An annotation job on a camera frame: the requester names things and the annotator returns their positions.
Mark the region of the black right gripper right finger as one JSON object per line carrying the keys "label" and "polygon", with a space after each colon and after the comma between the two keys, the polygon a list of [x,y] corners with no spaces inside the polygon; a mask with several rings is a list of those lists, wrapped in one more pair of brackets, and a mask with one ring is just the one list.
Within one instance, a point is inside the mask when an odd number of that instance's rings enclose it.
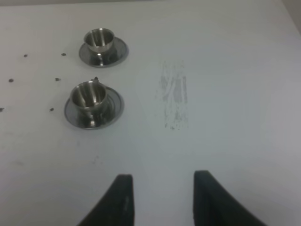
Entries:
{"label": "black right gripper right finger", "polygon": [[195,171],[193,219],[196,226],[263,226],[207,170]]}

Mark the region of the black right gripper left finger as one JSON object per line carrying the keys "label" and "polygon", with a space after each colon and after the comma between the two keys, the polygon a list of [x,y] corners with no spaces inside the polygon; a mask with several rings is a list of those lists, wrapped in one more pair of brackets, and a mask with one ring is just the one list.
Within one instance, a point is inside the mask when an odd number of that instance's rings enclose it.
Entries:
{"label": "black right gripper left finger", "polygon": [[117,175],[113,183],[81,220],[80,226],[133,226],[135,224],[135,200],[133,177]]}

